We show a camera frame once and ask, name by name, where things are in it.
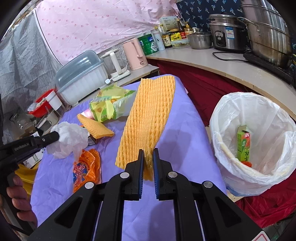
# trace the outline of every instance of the red plastic bowl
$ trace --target red plastic bowl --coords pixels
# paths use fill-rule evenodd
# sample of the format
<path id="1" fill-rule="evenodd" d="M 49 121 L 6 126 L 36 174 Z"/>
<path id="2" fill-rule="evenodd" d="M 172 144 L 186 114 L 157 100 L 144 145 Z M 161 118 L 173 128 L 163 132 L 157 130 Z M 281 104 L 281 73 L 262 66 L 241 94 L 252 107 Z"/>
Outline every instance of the red plastic bowl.
<path id="1" fill-rule="evenodd" d="M 39 103 L 43 98 L 48 96 L 50 92 L 54 91 L 55 89 L 50 89 L 46 91 L 43 95 L 41 95 L 35 102 Z M 28 111 L 29 114 L 34 115 L 35 117 L 41 118 L 47 114 L 46 107 L 49 111 L 52 110 L 52 106 L 46 101 L 43 102 L 42 105 L 40 105 L 36 110 L 34 111 Z"/>

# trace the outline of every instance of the silver screw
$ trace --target silver screw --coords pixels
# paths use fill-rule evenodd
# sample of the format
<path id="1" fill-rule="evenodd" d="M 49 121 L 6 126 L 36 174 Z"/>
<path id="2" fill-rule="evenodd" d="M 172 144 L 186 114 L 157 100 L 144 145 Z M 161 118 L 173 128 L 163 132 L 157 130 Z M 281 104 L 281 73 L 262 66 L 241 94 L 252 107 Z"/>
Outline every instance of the silver screw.
<path id="1" fill-rule="evenodd" d="M 121 178 L 128 178 L 129 177 L 129 173 L 128 172 L 123 172 L 120 174 Z"/>
<path id="2" fill-rule="evenodd" d="M 171 177 L 171 178 L 175 178 L 175 177 L 178 176 L 178 174 L 176 172 L 169 172 L 168 176 Z"/>
<path id="3" fill-rule="evenodd" d="M 206 188 L 211 188 L 211 187 L 213 186 L 213 183 L 210 182 L 210 181 L 205 181 L 205 182 L 204 182 L 204 186 L 205 186 Z"/>
<path id="4" fill-rule="evenodd" d="M 88 183 L 86 183 L 86 184 L 84 185 L 84 187 L 85 187 L 86 189 L 91 189 L 91 188 L 94 187 L 94 183 L 92 183 L 92 182 L 88 182 Z"/>

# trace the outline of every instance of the yellow cloth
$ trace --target yellow cloth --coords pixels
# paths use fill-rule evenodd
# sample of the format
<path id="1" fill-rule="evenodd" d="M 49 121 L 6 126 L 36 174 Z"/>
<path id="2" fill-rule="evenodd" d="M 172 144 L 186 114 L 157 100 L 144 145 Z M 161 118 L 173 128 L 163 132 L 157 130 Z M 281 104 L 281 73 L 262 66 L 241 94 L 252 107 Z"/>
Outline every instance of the yellow cloth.
<path id="1" fill-rule="evenodd" d="M 25 167 L 22 164 L 19 164 L 19 169 L 15 171 L 15 174 L 18 175 L 23 183 L 24 183 L 24 189 L 26 190 L 27 194 L 31 195 L 32 194 L 32 189 L 33 189 L 33 183 L 35 180 L 35 176 L 39 167 L 38 162 L 32 169 L 29 169 Z"/>
<path id="2" fill-rule="evenodd" d="M 96 120 L 89 119 L 82 114 L 77 115 L 78 120 L 89 131 L 89 133 L 96 139 L 102 137 L 112 137 L 114 132 L 105 127 L 102 123 Z"/>
<path id="3" fill-rule="evenodd" d="M 175 78 L 142 79 L 124 127 L 115 165 L 125 168 L 144 150 L 144 179 L 153 180 L 153 150 L 163 132 L 172 107 Z"/>

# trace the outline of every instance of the pink fabric with polka dots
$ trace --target pink fabric with polka dots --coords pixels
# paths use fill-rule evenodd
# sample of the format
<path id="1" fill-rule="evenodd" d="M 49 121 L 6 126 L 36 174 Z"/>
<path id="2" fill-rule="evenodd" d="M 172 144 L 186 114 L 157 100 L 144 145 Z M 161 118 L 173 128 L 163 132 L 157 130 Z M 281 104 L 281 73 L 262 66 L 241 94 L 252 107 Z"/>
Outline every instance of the pink fabric with polka dots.
<path id="1" fill-rule="evenodd" d="M 177 15 L 175 0 L 43 0 L 36 16 L 44 38 L 65 65 L 86 50 L 100 53 Z"/>

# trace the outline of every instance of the red cloth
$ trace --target red cloth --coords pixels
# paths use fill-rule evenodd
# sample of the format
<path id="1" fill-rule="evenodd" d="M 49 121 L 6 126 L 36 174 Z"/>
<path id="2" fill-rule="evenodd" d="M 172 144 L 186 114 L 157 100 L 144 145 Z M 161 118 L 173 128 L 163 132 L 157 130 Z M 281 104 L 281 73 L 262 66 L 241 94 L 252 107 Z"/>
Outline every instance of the red cloth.
<path id="1" fill-rule="evenodd" d="M 173 74 L 181 79 L 205 126 L 209 125 L 214 108 L 223 95 L 249 92 L 245 86 L 203 69 L 160 60 L 148 59 L 148 62 L 158 66 L 161 74 Z"/>
<path id="2" fill-rule="evenodd" d="M 296 171 L 261 195 L 244 197 L 236 204 L 261 228 L 288 217 L 296 209 Z"/>
<path id="3" fill-rule="evenodd" d="M 168 61 L 149 59 L 148 62 L 158 66 L 161 74 L 173 74 L 181 79 L 205 126 L 209 125 L 214 108 L 223 95 L 251 91 L 235 81 L 199 68 Z M 296 171 L 261 195 L 245 197 L 236 204 L 261 228 L 286 218 L 296 209 Z"/>

